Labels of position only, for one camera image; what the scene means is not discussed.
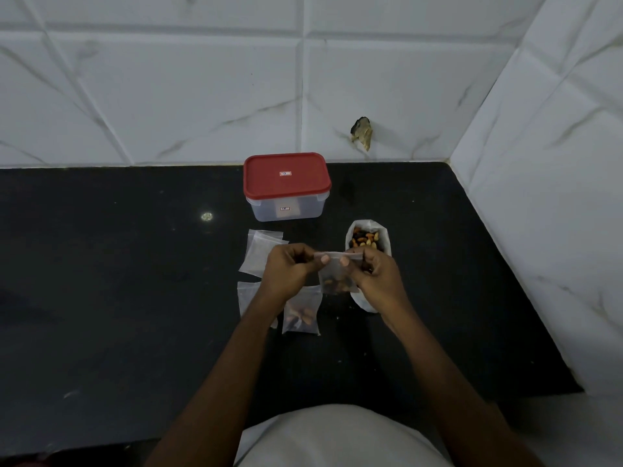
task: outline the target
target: person's left hand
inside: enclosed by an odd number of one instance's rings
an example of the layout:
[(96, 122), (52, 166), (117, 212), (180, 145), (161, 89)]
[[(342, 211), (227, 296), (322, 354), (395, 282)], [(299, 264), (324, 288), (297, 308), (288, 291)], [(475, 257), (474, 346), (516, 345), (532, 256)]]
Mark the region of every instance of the person's left hand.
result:
[(325, 262), (314, 259), (314, 252), (302, 243), (283, 244), (270, 251), (257, 295), (278, 307), (275, 316), (281, 313), (285, 302), (303, 288), (308, 274), (317, 272), (329, 262), (329, 256), (323, 256)]

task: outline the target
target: forearm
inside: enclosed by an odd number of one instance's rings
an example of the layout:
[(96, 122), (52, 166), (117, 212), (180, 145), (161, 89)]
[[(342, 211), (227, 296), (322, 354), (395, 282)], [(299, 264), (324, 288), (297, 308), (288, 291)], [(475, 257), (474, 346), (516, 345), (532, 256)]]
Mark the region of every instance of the forearm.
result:
[(205, 382), (149, 457), (146, 467), (229, 466), (249, 410), (274, 305), (253, 300)]
[(392, 321), (457, 465), (542, 466), (503, 418), (487, 406), (409, 308)]

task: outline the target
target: empty ziplock bag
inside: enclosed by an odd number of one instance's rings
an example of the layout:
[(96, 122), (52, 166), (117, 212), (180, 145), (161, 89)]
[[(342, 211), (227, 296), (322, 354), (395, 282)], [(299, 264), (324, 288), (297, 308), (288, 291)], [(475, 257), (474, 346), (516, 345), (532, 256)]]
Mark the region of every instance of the empty ziplock bag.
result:
[(249, 248), (251, 247), (251, 242), (253, 241), (253, 236), (255, 234), (259, 234), (261, 236), (268, 236), (269, 238), (282, 240), (284, 238), (283, 231), (265, 231), (263, 229), (250, 229), (247, 234), (247, 251), (245, 252), (245, 256), (249, 253)]
[[(261, 282), (249, 283), (249, 282), (238, 282), (238, 308), (240, 309), (240, 317), (245, 314), (251, 300), (257, 293), (257, 289), (260, 288)], [(275, 321), (270, 325), (271, 328), (276, 329), (279, 322), (275, 318)]]
[[(387, 228), (381, 226), (380, 223), (377, 223), (373, 220), (353, 221), (353, 224), (351, 224), (347, 231), (347, 239), (345, 243), (346, 249), (348, 249), (352, 244), (351, 240), (353, 239), (355, 228), (359, 228), (363, 232), (370, 232), (374, 234), (378, 233), (378, 249), (385, 252), (385, 254), (391, 256), (391, 242), (389, 242), (389, 233), (387, 232)], [(368, 300), (366, 300), (366, 297), (363, 296), (362, 292), (352, 292), (351, 296), (353, 297), (354, 302), (360, 308), (366, 310), (369, 313), (378, 313), (377, 310), (375, 310), (372, 305), (369, 304)]]
[(318, 272), (318, 279), (323, 293), (338, 294), (346, 291), (356, 293), (359, 288), (350, 275), (347, 274), (346, 267), (339, 263), (342, 256), (348, 257), (355, 264), (361, 266), (363, 262), (362, 254), (351, 254), (347, 252), (315, 252), (314, 259), (320, 259), (323, 255), (328, 255), (331, 260)]
[(286, 331), (295, 331), (320, 335), (316, 315), (321, 302), (320, 285), (304, 286), (285, 304), (284, 327), (281, 334)]
[(289, 241), (272, 238), (264, 234), (253, 234), (247, 255), (238, 270), (262, 278), (270, 251), (279, 244), (287, 243)]

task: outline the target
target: black granite surface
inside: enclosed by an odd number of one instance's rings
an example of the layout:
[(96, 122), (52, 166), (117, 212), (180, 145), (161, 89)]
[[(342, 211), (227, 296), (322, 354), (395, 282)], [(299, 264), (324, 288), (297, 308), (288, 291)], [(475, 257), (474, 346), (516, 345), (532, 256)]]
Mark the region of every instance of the black granite surface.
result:
[[(353, 220), (374, 219), (479, 393), (580, 390), (446, 164), (328, 167), (323, 215), (273, 223), (253, 218), (242, 167), (0, 171), (0, 455), (160, 436), (239, 321), (236, 282), (257, 281), (238, 272), (249, 228), (342, 250)], [(380, 316), (325, 296), (318, 321), (321, 336), (271, 331), (249, 425), (321, 403), (422, 405)]]

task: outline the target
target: container with red lid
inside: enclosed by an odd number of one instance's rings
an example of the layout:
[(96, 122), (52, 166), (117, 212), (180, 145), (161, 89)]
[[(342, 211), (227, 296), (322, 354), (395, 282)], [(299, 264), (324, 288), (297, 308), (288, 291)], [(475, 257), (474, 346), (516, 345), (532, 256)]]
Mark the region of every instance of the container with red lid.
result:
[(324, 157), (315, 152), (251, 156), (244, 195), (258, 221), (317, 218), (331, 190)]

